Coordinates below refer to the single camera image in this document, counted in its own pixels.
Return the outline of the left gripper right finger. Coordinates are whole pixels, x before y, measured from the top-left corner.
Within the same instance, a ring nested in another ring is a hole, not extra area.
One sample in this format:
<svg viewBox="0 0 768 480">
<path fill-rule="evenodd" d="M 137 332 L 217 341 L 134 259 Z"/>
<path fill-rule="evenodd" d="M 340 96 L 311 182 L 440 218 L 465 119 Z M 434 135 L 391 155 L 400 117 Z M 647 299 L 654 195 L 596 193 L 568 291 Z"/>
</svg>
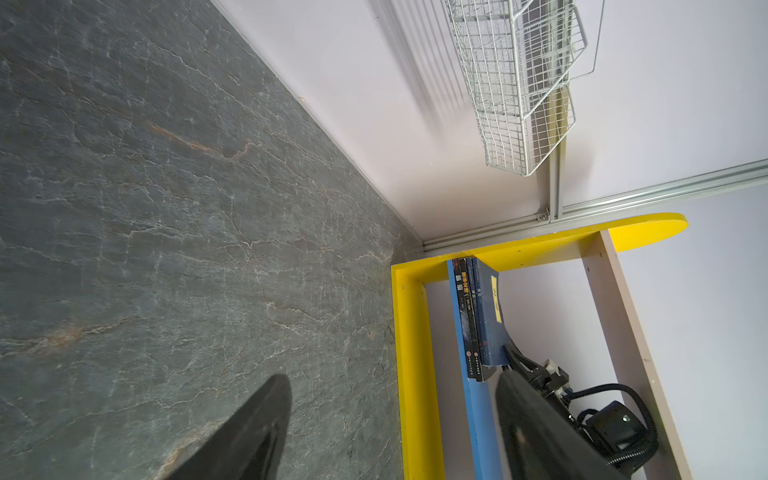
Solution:
<svg viewBox="0 0 768 480">
<path fill-rule="evenodd" d="M 622 479 L 525 379 L 504 370 L 496 407 L 514 479 Z"/>
</svg>

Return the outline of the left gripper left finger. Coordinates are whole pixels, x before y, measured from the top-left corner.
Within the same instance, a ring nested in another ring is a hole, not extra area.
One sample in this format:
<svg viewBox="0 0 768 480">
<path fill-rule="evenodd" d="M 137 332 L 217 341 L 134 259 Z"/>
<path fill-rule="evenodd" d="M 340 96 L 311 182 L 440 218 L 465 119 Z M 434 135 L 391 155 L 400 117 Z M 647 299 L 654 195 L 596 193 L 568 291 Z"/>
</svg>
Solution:
<svg viewBox="0 0 768 480">
<path fill-rule="evenodd" d="M 171 479 L 274 479 L 287 440 L 292 391 L 271 376 L 183 464 Z"/>
</svg>

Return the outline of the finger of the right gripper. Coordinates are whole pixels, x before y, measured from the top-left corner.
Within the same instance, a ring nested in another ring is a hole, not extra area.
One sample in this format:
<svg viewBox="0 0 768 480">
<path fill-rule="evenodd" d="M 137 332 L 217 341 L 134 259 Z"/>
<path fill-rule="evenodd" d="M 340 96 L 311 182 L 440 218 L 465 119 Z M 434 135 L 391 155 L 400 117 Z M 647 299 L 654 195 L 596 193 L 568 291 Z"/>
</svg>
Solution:
<svg viewBox="0 0 768 480">
<path fill-rule="evenodd" d="M 520 374 L 529 384 L 544 384 L 549 376 L 546 368 L 523 355 L 514 343 L 504 346 L 509 368 Z"/>
</svg>

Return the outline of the black book orange title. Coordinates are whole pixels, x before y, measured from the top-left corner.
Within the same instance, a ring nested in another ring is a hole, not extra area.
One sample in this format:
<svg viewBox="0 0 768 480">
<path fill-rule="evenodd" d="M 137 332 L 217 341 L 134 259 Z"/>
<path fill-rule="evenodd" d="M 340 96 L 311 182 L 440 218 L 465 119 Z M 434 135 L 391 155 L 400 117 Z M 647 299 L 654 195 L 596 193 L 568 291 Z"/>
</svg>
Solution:
<svg viewBox="0 0 768 480">
<path fill-rule="evenodd" d="M 461 322 L 465 358 L 467 360 L 468 378 L 482 383 L 485 380 L 481 365 L 480 348 L 472 312 L 469 288 L 469 278 L 464 258 L 452 260 L 453 275 L 457 291 L 457 302 Z"/>
</svg>

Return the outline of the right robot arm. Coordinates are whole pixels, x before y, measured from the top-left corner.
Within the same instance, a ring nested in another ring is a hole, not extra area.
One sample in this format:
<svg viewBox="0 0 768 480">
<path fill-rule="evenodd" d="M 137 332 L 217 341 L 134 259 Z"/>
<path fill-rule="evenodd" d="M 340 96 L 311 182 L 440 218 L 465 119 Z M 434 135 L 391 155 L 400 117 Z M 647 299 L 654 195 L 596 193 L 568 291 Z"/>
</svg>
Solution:
<svg viewBox="0 0 768 480">
<path fill-rule="evenodd" d="M 628 479 L 656 454 L 658 430 L 632 388 L 608 383 L 580 391 L 560 367 L 504 346 L 508 363 L 496 388 L 496 406 L 514 479 Z M 604 408 L 569 410 L 572 401 L 621 391 L 637 410 L 613 401 Z"/>
</svg>

